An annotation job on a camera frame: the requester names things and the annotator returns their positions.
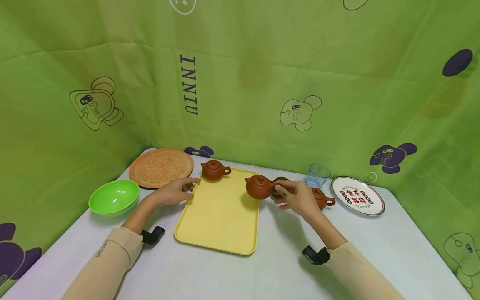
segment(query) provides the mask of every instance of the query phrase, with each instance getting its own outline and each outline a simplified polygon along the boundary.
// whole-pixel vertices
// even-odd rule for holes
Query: black device on wrist
[[[330,259],[330,253],[328,253],[326,247],[321,248],[319,252],[315,252],[315,250],[309,245],[303,249],[302,254],[311,264],[314,265],[325,264]]]
[[[152,232],[142,230],[143,242],[149,245],[155,245],[165,234],[165,229],[160,226],[155,226]]]

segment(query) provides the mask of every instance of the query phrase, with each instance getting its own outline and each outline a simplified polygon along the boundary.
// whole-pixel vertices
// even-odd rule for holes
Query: white plate
[[[377,216],[384,212],[385,203],[368,184],[346,176],[332,180],[330,190],[337,200],[361,214]]]

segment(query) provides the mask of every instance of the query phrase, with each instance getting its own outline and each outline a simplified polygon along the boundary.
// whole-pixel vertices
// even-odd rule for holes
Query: orange plate
[[[131,180],[144,188],[157,189],[170,181],[190,175],[193,160],[177,149],[161,148],[146,152],[133,161],[128,171]]]

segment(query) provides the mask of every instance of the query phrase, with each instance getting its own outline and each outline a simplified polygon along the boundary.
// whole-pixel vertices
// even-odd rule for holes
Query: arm
[[[330,252],[326,265],[357,300],[402,300],[403,296],[325,217],[302,181],[277,181],[280,209],[292,209],[310,224]]]
[[[87,262],[68,287],[62,300],[109,300],[115,297],[125,273],[142,249],[142,230],[151,214],[160,206],[193,199],[182,192],[184,184],[193,189],[195,178],[174,180],[146,196],[120,228],[114,228],[100,249]]]

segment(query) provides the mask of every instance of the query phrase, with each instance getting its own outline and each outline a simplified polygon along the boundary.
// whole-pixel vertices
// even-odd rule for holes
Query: teapot handle
[[[327,206],[335,205],[335,198],[326,197]]]

